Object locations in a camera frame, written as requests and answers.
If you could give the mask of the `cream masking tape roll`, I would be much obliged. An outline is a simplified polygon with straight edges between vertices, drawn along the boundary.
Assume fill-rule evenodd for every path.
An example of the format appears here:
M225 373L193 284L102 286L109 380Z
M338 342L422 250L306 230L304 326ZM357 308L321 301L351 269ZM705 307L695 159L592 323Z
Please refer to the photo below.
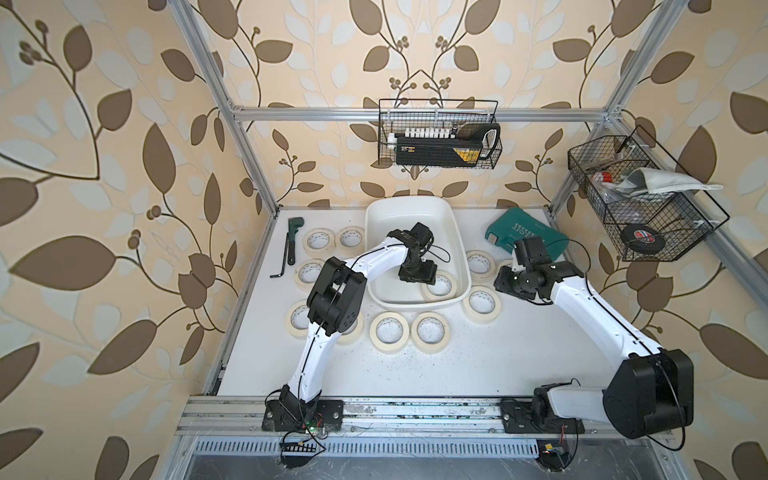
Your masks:
M424 312L413 321L410 336L415 347L422 353L438 354L450 342L451 329L442 315L436 312Z
M410 325L396 312L383 312L372 321L369 329L371 342L383 354L400 352L410 338Z
M362 313L359 313L354 324L345 332L341 334L338 339L338 344L341 346L352 345L357 342L365 329L365 320Z
M433 284L421 284L421 294L427 302L453 299L458 290L457 280L448 272L438 270Z
M319 259L310 259L296 267L294 281L300 290L309 292L317 281L324 262Z
M325 228L309 231L302 242L305 253L311 258L325 258L336 249L335 234Z
M502 260L497 265L497 272L500 272L503 267L510 267L513 269L516 266L516 260L514 258L509 258Z
M290 336L303 340L309 330L309 308L304 301L293 304L287 311L284 326Z
M502 302L496 292L486 286L473 286L462 300L467 319L476 324L490 324L501 313Z
M483 283L495 276L496 262L487 252L481 250L467 251L466 260L474 282Z
M359 226L347 226L336 236L337 249L345 256L359 254L365 250L365 231Z

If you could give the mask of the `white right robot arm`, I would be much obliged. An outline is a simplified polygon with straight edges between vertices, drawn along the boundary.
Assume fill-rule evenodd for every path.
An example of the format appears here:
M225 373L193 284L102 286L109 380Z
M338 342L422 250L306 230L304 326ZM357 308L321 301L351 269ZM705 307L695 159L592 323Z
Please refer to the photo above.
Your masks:
M536 415L611 425L629 439L685 429L694 420L694 365L679 349L668 350L605 304L585 273L568 261L515 270L499 268L496 291L527 302L556 306L600 348L613 376L604 387L570 381L534 393Z

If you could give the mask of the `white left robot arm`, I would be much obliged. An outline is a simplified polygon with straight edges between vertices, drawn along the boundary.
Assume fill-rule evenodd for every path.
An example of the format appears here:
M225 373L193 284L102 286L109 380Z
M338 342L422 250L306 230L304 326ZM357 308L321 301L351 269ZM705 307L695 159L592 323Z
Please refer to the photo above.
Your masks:
M297 367L284 391L305 405L322 392L322 380L334 346L357 321L367 284L395 269L405 283L432 285L437 266L424 255L434 235L393 230L373 249L354 258L325 261L306 301L308 333Z

